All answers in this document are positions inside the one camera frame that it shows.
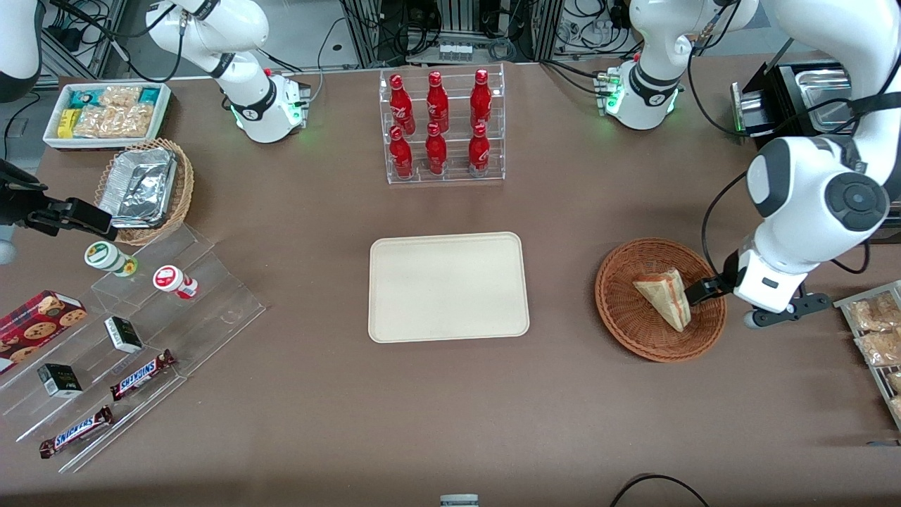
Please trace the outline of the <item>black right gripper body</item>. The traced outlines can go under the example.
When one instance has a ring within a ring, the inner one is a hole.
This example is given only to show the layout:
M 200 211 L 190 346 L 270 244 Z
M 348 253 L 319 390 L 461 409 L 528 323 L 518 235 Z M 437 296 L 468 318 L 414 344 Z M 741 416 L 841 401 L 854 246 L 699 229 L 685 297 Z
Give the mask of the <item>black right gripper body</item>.
M 27 218 L 32 211 L 32 190 L 1 189 L 1 225 L 7 227 L 31 228 Z

